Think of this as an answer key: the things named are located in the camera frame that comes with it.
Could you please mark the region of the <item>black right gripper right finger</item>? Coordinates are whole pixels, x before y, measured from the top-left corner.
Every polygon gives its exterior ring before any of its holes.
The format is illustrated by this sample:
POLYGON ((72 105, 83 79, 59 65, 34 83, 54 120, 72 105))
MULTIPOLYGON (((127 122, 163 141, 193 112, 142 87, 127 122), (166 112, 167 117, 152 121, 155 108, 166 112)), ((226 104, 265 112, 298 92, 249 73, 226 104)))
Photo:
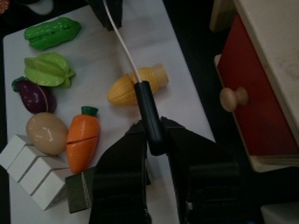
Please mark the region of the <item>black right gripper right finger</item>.
POLYGON ((162 124, 181 224, 247 224, 235 159, 178 122, 162 124))

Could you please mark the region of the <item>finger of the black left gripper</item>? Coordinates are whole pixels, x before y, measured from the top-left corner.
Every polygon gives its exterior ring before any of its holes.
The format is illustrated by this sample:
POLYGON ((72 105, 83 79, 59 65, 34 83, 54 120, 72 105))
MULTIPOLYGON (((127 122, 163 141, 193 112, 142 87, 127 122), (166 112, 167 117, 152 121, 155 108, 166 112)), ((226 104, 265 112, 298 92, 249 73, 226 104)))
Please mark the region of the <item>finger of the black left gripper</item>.
POLYGON ((111 30, 112 25, 110 23, 108 14, 107 14, 103 0, 86 0, 86 1, 98 17, 99 22, 102 23, 103 27, 107 30, 111 30))
POLYGON ((123 23, 123 0, 107 0, 107 29, 112 31, 122 27, 123 23))

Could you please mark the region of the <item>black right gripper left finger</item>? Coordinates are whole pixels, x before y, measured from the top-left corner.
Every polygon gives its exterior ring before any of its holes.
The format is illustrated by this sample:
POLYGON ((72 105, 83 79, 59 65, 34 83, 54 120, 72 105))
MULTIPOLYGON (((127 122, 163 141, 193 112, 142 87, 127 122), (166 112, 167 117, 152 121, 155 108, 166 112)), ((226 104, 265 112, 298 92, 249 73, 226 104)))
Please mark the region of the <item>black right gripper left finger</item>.
POLYGON ((146 131, 135 123, 102 155, 88 224, 152 224, 146 204, 146 131))

